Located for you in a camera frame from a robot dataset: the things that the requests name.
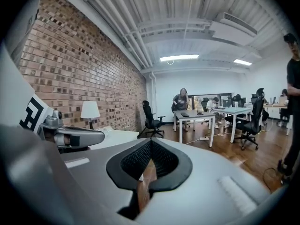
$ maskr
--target table lamp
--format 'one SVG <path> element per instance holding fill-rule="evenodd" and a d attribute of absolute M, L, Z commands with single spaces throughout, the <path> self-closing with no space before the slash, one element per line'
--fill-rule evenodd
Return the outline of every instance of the table lamp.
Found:
<path fill-rule="evenodd" d="M 81 118 L 88 118 L 90 123 L 90 129 L 93 128 L 92 119 L 100 117 L 97 102 L 84 101 L 81 110 Z"/>

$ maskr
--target fluorescent light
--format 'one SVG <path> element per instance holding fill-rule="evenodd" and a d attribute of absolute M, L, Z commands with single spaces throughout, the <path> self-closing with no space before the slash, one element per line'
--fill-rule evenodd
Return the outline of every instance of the fluorescent light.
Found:
<path fill-rule="evenodd" d="M 197 59 L 199 57 L 198 54 L 195 55 L 179 55 L 179 56 L 171 56 L 171 57 L 163 57 L 160 58 L 160 61 L 172 61 L 172 60 L 179 60 L 179 59 Z"/>
<path fill-rule="evenodd" d="M 244 64 L 244 65 L 247 65 L 247 66 L 250 66 L 252 64 L 251 62 L 246 62 L 246 61 L 239 60 L 239 59 L 236 59 L 233 62 Z"/>

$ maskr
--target wooden floor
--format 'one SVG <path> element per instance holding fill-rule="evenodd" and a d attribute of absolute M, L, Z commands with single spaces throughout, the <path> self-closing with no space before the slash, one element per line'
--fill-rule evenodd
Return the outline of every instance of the wooden floor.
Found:
<path fill-rule="evenodd" d="M 259 149 L 255 150 L 255 145 L 247 142 L 244 151 L 241 150 L 241 141 L 237 140 L 235 143 L 230 143 L 231 128 L 225 130 L 226 133 L 223 136 L 217 134 L 224 132 L 223 126 L 220 125 L 219 129 L 215 129 L 215 135 L 213 139 L 212 147 L 209 148 L 209 141 L 195 141 L 200 137 L 210 134 L 207 123 L 196 123 L 196 130 L 193 131 L 193 124 L 189 128 L 188 132 L 183 131 L 182 143 L 190 143 L 187 146 L 194 146 L 201 149 L 210 150 L 216 152 L 228 160 L 232 161 L 235 165 L 240 166 L 248 173 L 255 176 L 259 181 L 263 182 L 263 174 L 266 169 L 273 167 L 276 169 L 278 160 L 283 159 L 287 154 L 290 145 L 292 143 L 293 132 L 290 132 L 289 136 L 286 136 L 286 128 L 277 127 L 276 121 L 273 126 L 272 120 L 268 121 L 266 130 L 262 131 L 256 136 L 256 141 L 259 144 Z M 179 128 L 174 132 L 173 125 L 167 124 L 161 127 L 161 130 L 165 131 L 165 139 L 172 141 L 179 141 Z M 236 130 L 236 134 L 240 135 L 241 132 Z M 273 170 L 267 170 L 264 174 L 266 184 L 269 186 L 271 192 L 281 187 L 280 184 L 281 174 L 276 173 Z M 144 172 L 144 181 L 138 184 L 138 199 L 140 211 L 147 205 L 149 201 L 148 185 L 151 181 L 156 179 L 155 166 L 150 161 L 148 167 Z"/>

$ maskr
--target power strip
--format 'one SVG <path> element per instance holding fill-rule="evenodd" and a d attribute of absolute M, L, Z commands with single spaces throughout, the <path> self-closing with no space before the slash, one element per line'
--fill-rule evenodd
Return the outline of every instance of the power strip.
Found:
<path fill-rule="evenodd" d="M 208 141 L 209 139 L 209 137 L 200 137 L 200 141 Z"/>

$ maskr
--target white ceiling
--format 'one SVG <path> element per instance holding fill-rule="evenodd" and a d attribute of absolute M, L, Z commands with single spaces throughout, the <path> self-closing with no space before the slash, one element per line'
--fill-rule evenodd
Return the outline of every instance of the white ceiling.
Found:
<path fill-rule="evenodd" d="M 235 59 L 255 63 L 261 51 L 290 29 L 273 0 L 84 0 L 113 28 L 142 73 L 169 69 L 224 68 L 241 72 Z M 212 37 L 212 22 L 227 12 L 258 31 L 246 45 Z M 161 63 L 160 57 L 199 54 L 197 61 Z"/>

